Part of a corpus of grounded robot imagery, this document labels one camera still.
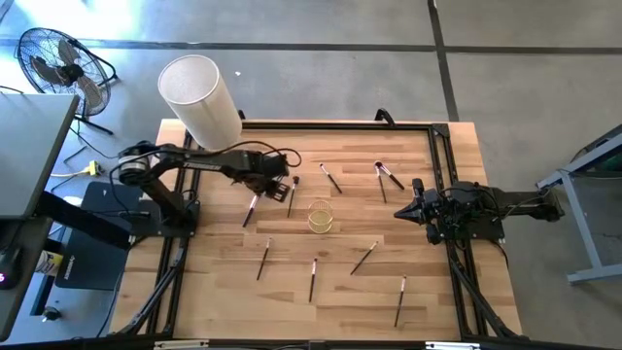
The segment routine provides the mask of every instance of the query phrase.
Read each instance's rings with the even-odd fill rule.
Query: white cylinder
[[[157,89],[196,143],[219,150],[240,139],[242,121],[216,63],[191,54],[170,62]]]

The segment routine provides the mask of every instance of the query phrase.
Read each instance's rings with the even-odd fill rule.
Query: concrete floor
[[[48,26],[78,38],[112,40],[433,45],[426,3],[16,0],[0,22],[0,39]],[[615,0],[436,3],[446,45],[622,46],[622,3]],[[79,16],[61,20],[56,15],[61,9]],[[13,50],[0,47],[0,85],[34,91]],[[217,61],[238,108],[250,119],[369,120],[379,107],[398,120],[448,119],[434,52],[95,51],[121,75],[110,105],[93,118],[117,135],[85,131],[108,155],[139,140],[154,140],[159,120],[174,117],[157,93],[156,79],[167,62],[188,53]],[[460,119],[475,122],[494,186],[532,189],[579,148],[622,122],[622,55],[452,53],[448,63]],[[79,147],[75,136],[68,136],[61,158]],[[113,165],[87,151],[55,170],[79,170],[93,158],[107,168]],[[57,194],[82,195],[88,181],[76,179]],[[567,273],[589,266],[572,217],[556,224],[510,218],[504,226],[524,333],[540,340],[620,347],[622,280],[576,287],[566,282]],[[622,251],[607,258],[620,261]],[[31,288],[30,300],[35,292]],[[58,300],[65,319],[41,324],[22,312],[10,342],[24,341],[33,330],[40,340],[94,336],[110,298],[109,292],[54,289],[51,300]]]

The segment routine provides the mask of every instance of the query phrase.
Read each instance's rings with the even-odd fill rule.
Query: wooden tabletop
[[[452,122],[449,127],[459,178],[486,184],[473,123]],[[182,145],[184,133],[179,121],[164,120],[157,143]],[[288,201],[263,198],[251,222],[242,227],[253,194],[243,185],[231,186],[222,174],[201,174],[200,220],[190,242],[175,337],[459,337],[444,246],[429,244],[423,227],[393,217],[412,201],[412,178],[423,179],[427,188],[434,186],[426,133],[244,130],[242,138],[293,148],[302,154],[302,165],[292,168],[290,178],[284,180],[290,185],[293,175],[300,177],[292,216],[287,218]],[[386,178],[387,204],[383,203],[373,167],[377,159],[406,186],[400,191]],[[343,194],[322,172],[320,162]],[[169,171],[160,179],[172,188],[175,177],[176,171]],[[333,226],[325,234],[313,233],[307,225],[307,208],[316,200],[328,201],[333,209]],[[267,263],[256,281],[268,237],[272,243]],[[374,252],[351,276],[356,262],[375,241],[379,244]],[[130,252],[111,331],[126,325],[152,291],[161,245],[162,239],[153,237]],[[475,241],[473,250],[482,293],[506,324],[519,333],[501,252],[484,241]],[[317,279],[313,300],[308,302],[314,257],[318,258]],[[402,274],[408,279],[399,324],[394,328]],[[466,305],[470,315],[469,299]]]

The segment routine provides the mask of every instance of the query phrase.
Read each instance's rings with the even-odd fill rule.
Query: wire
[[[495,209],[497,210],[497,217],[498,218],[501,217],[501,210],[499,208],[499,203],[497,202],[497,199],[492,194],[488,193],[488,191],[481,189],[479,187],[476,187],[473,190],[465,190],[465,189],[460,189],[460,188],[455,188],[455,187],[449,187],[447,189],[439,191],[439,193],[444,193],[444,192],[451,191],[451,190],[462,191],[465,193],[473,193],[473,192],[485,193],[486,195],[488,195],[489,198],[493,200],[493,203],[495,203]]]
[[[71,173],[71,174],[50,174],[50,176],[52,177],[59,177],[59,178],[63,178],[63,177],[74,177],[74,176],[78,176],[78,175],[82,175],[82,174],[87,174],[88,170],[81,170],[75,173]]]
[[[579,155],[581,154],[581,152],[583,151],[587,151],[587,146],[583,147],[582,149],[578,150],[574,156],[572,157],[572,159],[570,160],[570,162],[573,162],[575,159],[577,159],[579,157]]]
[[[546,190],[546,192],[545,192],[545,193],[543,193],[542,195],[535,196],[535,197],[533,197],[533,198],[529,198],[529,199],[525,199],[525,200],[523,200],[523,201],[519,202],[518,204],[514,205],[514,206],[512,207],[512,209],[508,210],[508,211],[507,211],[507,213],[505,213],[505,215],[503,215],[503,217],[502,217],[501,219],[502,219],[502,220],[505,220],[505,218],[507,218],[508,216],[510,216],[510,215],[511,215],[511,214],[512,214],[512,213],[513,213],[516,209],[520,208],[521,206],[523,206],[523,205],[525,205],[525,204],[527,204],[527,203],[529,203],[529,202],[531,202],[531,201],[534,201],[534,200],[537,200],[537,199],[540,199],[540,198],[546,197],[546,196],[548,195],[548,193],[550,193],[550,192],[551,192],[551,189],[549,188],[549,189],[548,189],[548,190]]]
[[[503,254],[503,257],[505,258],[505,266],[509,267],[509,260],[507,259],[507,253],[505,252],[505,249],[503,249],[501,244],[496,240],[491,239],[490,242],[493,243],[493,245],[497,246],[497,248],[499,248],[499,250]]]
[[[19,225],[17,225],[16,230],[13,232],[13,236],[11,236],[11,240],[4,247],[2,247],[2,249],[0,249],[1,252],[6,252],[7,249],[9,249],[9,248],[11,248],[11,246],[13,246],[13,244],[16,242],[16,238],[17,238],[17,235],[19,234],[19,231],[21,230],[21,227],[25,223],[26,223],[25,220],[22,220],[22,221],[19,222]]]
[[[68,179],[65,179],[64,181],[61,181],[58,185],[54,185],[54,187],[52,187],[50,189],[50,193],[54,193],[54,191],[56,191],[56,189],[58,189],[59,187],[63,186],[64,184],[68,183],[71,179],[73,179],[75,176],[72,176]]]
[[[277,153],[279,154],[279,156],[282,156],[283,154],[281,153],[281,151],[286,151],[286,152],[292,152],[293,154],[295,154],[298,157],[298,163],[296,165],[290,164],[289,162],[287,162],[287,165],[289,167],[299,167],[302,164],[302,156],[300,155],[300,153],[297,150],[291,149],[291,148],[280,148],[280,149],[276,149],[274,151],[270,151],[270,152],[266,152],[263,155],[269,155],[271,153]]]
[[[115,171],[119,170],[123,165],[132,162],[132,161],[136,161],[138,159],[141,158],[147,158],[149,156],[155,155],[155,154],[164,154],[164,153],[168,153],[168,154],[184,154],[184,152],[179,152],[179,151],[172,151],[172,150],[154,150],[154,151],[149,151],[144,153],[143,155],[137,156],[137,157],[133,157],[132,159],[128,159],[126,161],[122,161],[119,164],[117,164],[117,166],[115,166],[114,168],[112,168],[110,170],[110,172],[108,173],[108,181],[110,183],[110,188],[111,188],[111,192],[113,194],[113,197],[115,198],[115,201],[123,208],[123,210],[125,211],[125,213],[127,214],[127,216],[131,216],[131,214],[129,213],[129,209],[127,208],[127,206],[119,199],[119,197],[117,196],[117,190],[115,189],[115,183],[113,182],[113,174],[115,173]]]
[[[572,174],[572,176],[576,176],[576,177],[584,177],[584,178],[588,178],[588,179],[594,179],[594,180],[622,180],[622,176],[617,176],[617,177],[600,177],[600,176],[592,176],[592,175],[587,175],[586,172],[580,172],[580,171],[569,171],[566,169],[562,169],[562,168],[558,168],[557,171],[564,171],[568,174]]]
[[[121,270],[121,272],[119,272],[119,277],[117,277],[117,282],[115,282],[115,288],[113,289],[113,298],[112,298],[112,300],[110,300],[110,306],[108,307],[108,313],[106,314],[106,318],[104,319],[104,323],[101,325],[101,328],[99,329],[99,332],[97,332],[97,336],[96,337],[99,337],[101,335],[101,333],[104,332],[104,328],[106,328],[106,325],[108,324],[108,320],[110,320],[110,316],[113,313],[113,307],[115,306],[115,300],[117,299],[117,295],[119,293],[119,286],[120,286],[121,276],[123,276],[123,270]]]
[[[99,155],[101,155],[102,157],[106,158],[106,159],[116,159],[118,157],[110,157],[107,155],[104,155],[101,151],[97,150],[93,145],[90,144],[90,142],[88,142],[84,137],[82,137],[82,135],[80,134],[80,132],[76,131],[73,129],[73,127],[69,128],[73,133],[76,134],[76,136],[78,136],[78,138],[80,138],[81,140],[85,141],[85,143],[95,152],[97,152]]]

